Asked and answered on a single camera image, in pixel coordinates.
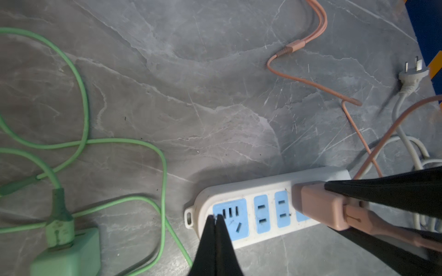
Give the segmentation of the pink charger adapter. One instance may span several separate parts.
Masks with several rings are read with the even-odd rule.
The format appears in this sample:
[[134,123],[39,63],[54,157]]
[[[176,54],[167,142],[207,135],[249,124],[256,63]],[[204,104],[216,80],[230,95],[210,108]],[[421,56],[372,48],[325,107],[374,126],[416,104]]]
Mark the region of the pink charger adapter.
[[295,184],[291,195],[297,212],[337,231],[350,228],[347,210],[361,207],[361,201],[330,192],[321,181]]

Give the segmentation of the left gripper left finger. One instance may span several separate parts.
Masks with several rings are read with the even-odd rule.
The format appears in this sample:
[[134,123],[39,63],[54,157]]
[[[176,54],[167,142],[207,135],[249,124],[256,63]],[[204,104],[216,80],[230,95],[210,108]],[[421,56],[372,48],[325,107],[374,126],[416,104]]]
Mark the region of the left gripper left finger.
[[195,260],[189,276],[215,276],[216,275],[216,220],[209,215],[206,220]]

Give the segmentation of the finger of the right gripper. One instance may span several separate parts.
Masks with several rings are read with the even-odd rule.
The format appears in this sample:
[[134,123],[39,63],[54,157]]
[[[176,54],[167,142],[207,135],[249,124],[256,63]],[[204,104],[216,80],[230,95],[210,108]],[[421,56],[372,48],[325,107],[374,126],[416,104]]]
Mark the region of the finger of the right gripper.
[[329,181],[325,189],[428,217],[442,217],[441,167],[377,179]]
[[436,251],[425,249],[428,257],[423,258],[404,249],[405,244],[396,246],[354,228],[337,233],[377,257],[401,276],[442,274],[442,255]]

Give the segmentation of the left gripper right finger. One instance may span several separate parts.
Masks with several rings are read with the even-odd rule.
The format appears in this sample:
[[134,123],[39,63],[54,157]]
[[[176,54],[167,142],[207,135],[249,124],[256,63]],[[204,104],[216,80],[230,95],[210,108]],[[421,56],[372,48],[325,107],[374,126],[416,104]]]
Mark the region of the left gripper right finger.
[[215,272],[217,276],[243,276],[222,215],[215,223]]

